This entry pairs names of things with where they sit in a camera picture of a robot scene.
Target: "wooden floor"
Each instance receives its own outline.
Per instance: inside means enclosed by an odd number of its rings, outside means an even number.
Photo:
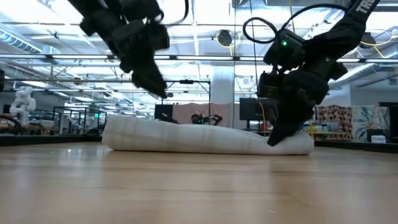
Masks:
[[[0,223],[396,224],[398,156],[0,147]]]

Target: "ceiling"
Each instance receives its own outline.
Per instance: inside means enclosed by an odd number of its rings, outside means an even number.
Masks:
[[[170,24],[179,20],[183,16],[183,0],[158,0],[165,13],[163,23]],[[168,26],[170,36],[170,48],[157,52],[157,55],[192,55],[192,56],[240,56],[240,57],[262,57],[268,50],[267,44],[253,44],[242,33],[242,24],[253,16],[263,17],[276,27],[280,27],[290,17],[289,1],[268,1],[268,5],[263,0],[252,0],[252,10],[249,1],[242,1],[242,6],[232,7],[233,0],[190,0],[190,12],[187,19],[181,24]],[[315,3],[338,3],[344,1],[293,1],[292,12],[302,8],[303,4],[311,5]],[[391,47],[398,46],[397,20],[398,12],[395,11],[398,1],[381,1],[380,10],[372,13],[367,23],[367,32],[375,38],[377,50],[357,48],[347,54],[344,58],[382,58],[383,52]],[[330,18],[331,9],[313,9],[298,16],[294,20],[294,31],[305,39],[330,29],[337,20],[330,20],[330,24],[324,23],[325,18]],[[49,49],[55,54],[79,55],[104,55],[110,54],[106,44],[95,34],[91,37],[85,35],[80,29],[79,23],[82,16],[76,11],[67,0],[12,0],[2,2],[0,7],[0,30],[6,30],[16,37],[37,47],[38,49]],[[233,38],[232,47],[223,47],[216,39],[220,30],[228,30]],[[248,33],[256,39],[270,39],[273,33],[266,25],[255,22],[248,27]],[[1,54],[28,54],[10,44],[0,41]],[[260,74],[270,68],[258,62],[257,69],[254,62],[232,62],[232,61],[210,61],[210,60],[159,60],[157,64],[166,80],[191,79],[198,81],[210,81],[214,73],[214,67],[234,67],[236,80],[236,98],[250,96],[250,92],[256,90],[256,72]],[[81,78],[87,80],[124,80],[123,83],[98,83],[84,82],[82,85],[74,83],[47,83],[47,89],[63,90],[86,90],[87,92],[59,91],[59,97],[69,99],[71,96],[82,96],[92,98],[99,103],[136,103],[149,108],[150,105],[158,103],[153,96],[135,88],[129,80],[129,74],[123,74],[118,68],[117,61],[110,60],[86,60],[71,57],[71,59],[58,60],[58,64],[37,59],[2,59],[2,68],[9,69],[10,78],[37,78],[37,79],[72,79]],[[355,68],[358,64],[345,64],[348,68]],[[385,67],[392,67],[391,72],[398,72],[395,64],[386,64]],[[387,72],[375,72],[366,78],[360,78],[352,82],[352,85],[362,85],[379,77],[385,77]],[[379,81],[372,85],[362,88],[395,88],[389,81]],[[120,90],[119,93],[110,95],[100,91],[89,90]],[[134,93],[122,93],[123,90],[134,90]],[[208,85],[194,84],[183,85],[174,83],[169,91],[174,92],[174,97],[169,103],[188,102],[188,101],[207,101]],[[76,98],[75,102],[89,103]]]

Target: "wall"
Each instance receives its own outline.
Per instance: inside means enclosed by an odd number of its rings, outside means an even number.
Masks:
[[[398,89],[351,88],[351,102],[356,106],[376,105],[379,102],[398,102]]]
[[[341,90],[331,90],[329,95],[323,99],[320,106],[351,106],[351,89],[349,85],[344,85]]]
[[[64,106],[64,101],[54,95],[45,95],[42,92],[34,92],[33,98],[36,100],[36,109],[52,111],[54,106]],[[0,93],[0,113],[4,105],[11,105],[15,100],[15,93]]]

